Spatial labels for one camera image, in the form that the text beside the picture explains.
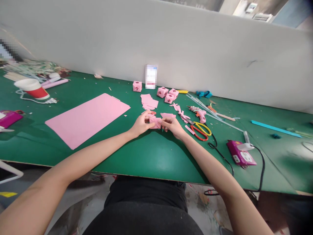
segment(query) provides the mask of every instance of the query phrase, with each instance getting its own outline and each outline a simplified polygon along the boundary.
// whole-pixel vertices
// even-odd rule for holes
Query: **person's left hand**
[[[151,127],[155,126],[155,123],[149,123],[149,116],[151,114],[151,110],[144,111],[135,121],[135,124],[132,128],[129,129],[129,133],[133,135],[134,138],[137,138],[140,134],[144,133],[146,130],[150,129]]]

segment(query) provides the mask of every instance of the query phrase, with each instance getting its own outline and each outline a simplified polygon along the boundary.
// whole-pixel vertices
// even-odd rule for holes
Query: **glue gun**
[[[200,118],[200,123],[204,124],[206,122],[206,119],[205,119],[206,111],[195,106],[187,106],[187,107],[189,107],[189,110],[196,113],[196,116]]]

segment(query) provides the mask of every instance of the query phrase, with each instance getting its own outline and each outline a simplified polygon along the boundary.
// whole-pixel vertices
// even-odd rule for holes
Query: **paper cup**
[[[50,97],[48,92],[42,88],[41,84],[36,79],[23,79],[15,82],[14,86],[20,88],[38,100],[44,100]]]

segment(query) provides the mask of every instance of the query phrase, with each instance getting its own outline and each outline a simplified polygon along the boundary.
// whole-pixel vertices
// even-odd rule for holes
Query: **pink power strip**
[[[237,148],[242,144],[240,141],[230,140],[226,145],[231,153],[234,162],[239,166],[256,165],[257,163],[247,151],[241,151]]]

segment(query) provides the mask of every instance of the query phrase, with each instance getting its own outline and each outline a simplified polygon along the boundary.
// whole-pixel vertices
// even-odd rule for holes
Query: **green table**
[[[158,108],[155,109],[157,116],[163,112],[176,113],[173,107],[156,96],[156,90],[143,88],[141,93],[133,92],[132,82],[112,78],[96,79],[93,75],[79,72],[71,72],[70,82],[47,90],[51,97],[59,100],[57,104],[37,104],[19,99],[19,95],[14,92],[16,88],[13,86],[13,81],[3,78],[3,75],[4,72],[0,70],[0,110],[21,109],[27,113],[22,120],[10,127],[15,130],[14,132],[0,134],[0,159],[5,161],[54,166],[88,145],[124,132],[144,111],[140,94],[150,93],[154,99],[159,100]],[[120,99],[130,105],[131,109],[125,113],[127,117],[120,116],[77,149],[71,150],[52,129],[44,124],[46,120],[103,93]],[[212,97],[211,100],[216,103],[214,108],[219,113],[240,117],[241,119],[236,122],[226,121],[247,130],[251,135],[251,143],[263,151],[266,162],[262,188],[264,191],[295,194],[298,190],[313,193],[311,187],[313,153],[301,145],[302,141],[313,141],[283,133],[278,133],[282,139],[273,139],[270,134],[276,133],[275,131],[250,122],[256,120],[279,128],[293,127],[299,131],[312,133],[312,126],[308,122],[313,119],[313,115],[219,97]],[[202,101],[209,104],[206,98]],[[186,95],[180,94],[175,103],[178,103],[192,120],[198,119],[187,109],[187,105],[195,105],[195,103]],[[178,120],[181,125],[185,125],[180,118]],[[244,142],[242,132],[210,117],[207,117],[207,124],[216,136],[218,149],[232,164],[236,180],[243,188],[258,189],[262,168],[259,152],[255,149],[250,151],[258,165],[246,170],[242,169],[233,163],[226,146],[228,139]],[[216,150],[208,147],[207,142],[199,141],[199,143],[231,171]],[[137,139],[130,141],[95,167],[94,171],[199,184],[209,183],[185,146],[176,140],[172,133],[163,133],[161,130],[148,130]]]

